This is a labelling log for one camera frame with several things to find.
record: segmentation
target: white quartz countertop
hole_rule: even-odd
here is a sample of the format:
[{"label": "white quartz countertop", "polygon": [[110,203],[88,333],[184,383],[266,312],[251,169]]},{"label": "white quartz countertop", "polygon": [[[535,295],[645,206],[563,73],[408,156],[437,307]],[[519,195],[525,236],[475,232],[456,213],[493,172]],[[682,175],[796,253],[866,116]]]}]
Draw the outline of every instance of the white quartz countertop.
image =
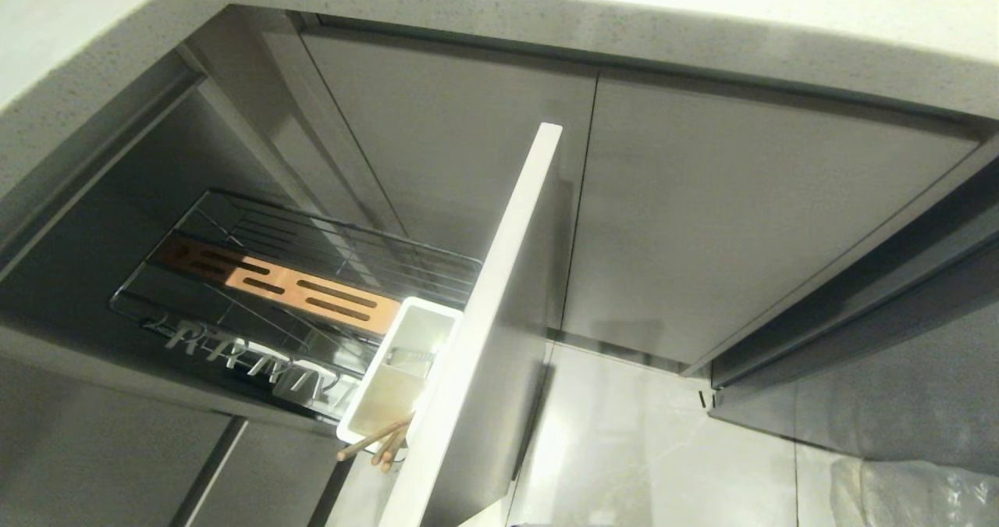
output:
[{"label": "white quartz countertop", "polygon": [[999,0],[0,0],[0,200],[228,4],[603,53],[999,119]]}]

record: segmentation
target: open cabinet door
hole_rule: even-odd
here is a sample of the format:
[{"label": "open cabinet door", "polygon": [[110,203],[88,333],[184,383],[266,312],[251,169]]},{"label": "open cabinet door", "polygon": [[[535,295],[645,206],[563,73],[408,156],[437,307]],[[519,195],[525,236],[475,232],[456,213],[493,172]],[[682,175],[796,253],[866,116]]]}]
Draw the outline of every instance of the open cabinet door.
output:
[{"label": "open cabinet door", "polygon": [[386,503],[382,527],[457,526],[503,497],[545,357],[561,127],[542,123]]}]

